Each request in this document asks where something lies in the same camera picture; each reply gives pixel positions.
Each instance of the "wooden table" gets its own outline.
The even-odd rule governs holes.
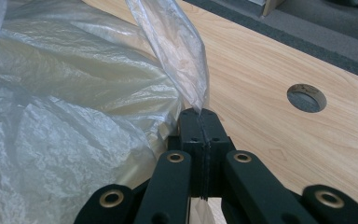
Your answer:
[[[124,0],[86,0],[134,22]],[[179,1],[200,32],[211,75],[210,106],[237,149],[254,152],[289,189],[340,189],[358,202],[358,76]],[[297,83],[327,99],[319,113],[287,99]]]

